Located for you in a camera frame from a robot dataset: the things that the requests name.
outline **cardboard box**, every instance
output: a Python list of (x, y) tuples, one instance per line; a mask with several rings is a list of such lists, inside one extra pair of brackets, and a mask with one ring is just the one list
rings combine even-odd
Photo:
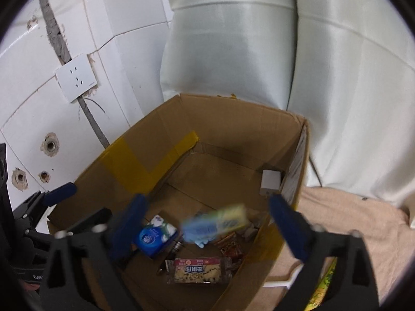
[[(259, 195), (263, 169), (282, 172), (281, 192), (296, 207), (308, 141), (301, 116), (237, 99), (182, 94), (107, 148), (76, 180), (78, 193), (58, 204), (49, 219), (65, 229), (100, 207), (123, 209), (135, 193), (149, 194), (147, 219), (164, 211), (172, 223), (233, 203), (267, 211), (267, 200)], [(247, 256), (228, 286), (167, 285), (164, 276), (155, 275), (165, 254), (153, 260), (138, 254), (121, 275), (146, 311), (242, 311), (282, 245), (267, 217), (255, 240), (242, 244)], [(180, 253), (212, 255), (220, 255), (213, 245), (186, 245)]]

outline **yellow tape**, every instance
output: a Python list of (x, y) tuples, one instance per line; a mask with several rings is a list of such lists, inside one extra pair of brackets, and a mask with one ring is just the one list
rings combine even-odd
[(151, 171), (145, 169), (122, 137), (105, 150), (100, 161), (128, 192), (148, 194), (174, 163), (195, 146), (198, 140), (196, 132), (190, 132)]

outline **white electrical outlet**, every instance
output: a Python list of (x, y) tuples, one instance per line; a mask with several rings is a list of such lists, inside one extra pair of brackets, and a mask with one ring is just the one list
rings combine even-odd
[(97, 84), (86, 54), (81, 54), (55, 71), (56, 78), (69, 102)]

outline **beige cloth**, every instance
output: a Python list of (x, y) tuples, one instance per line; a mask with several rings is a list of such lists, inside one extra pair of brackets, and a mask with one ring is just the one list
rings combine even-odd
[[(312, 224), (319, 223), (330, 232), (361, 231), (371, 256), (379, 299), (382, 300), (410, 263), (415, 250), (415, 230), (408, 216), (388, 203), (330, 188), (302, 189), (298, 211)], [(300, 262), (284, 245), (268, 280), (288, 279)], [(273, 310), (285, 288), (262, 288), (247, 310)]]

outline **white charger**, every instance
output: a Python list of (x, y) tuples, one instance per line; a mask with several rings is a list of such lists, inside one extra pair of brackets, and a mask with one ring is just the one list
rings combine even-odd
[(281, 172), (265, 169), (262, 171), (261, 188), (259, 195), (270, 196), (280, 193)]

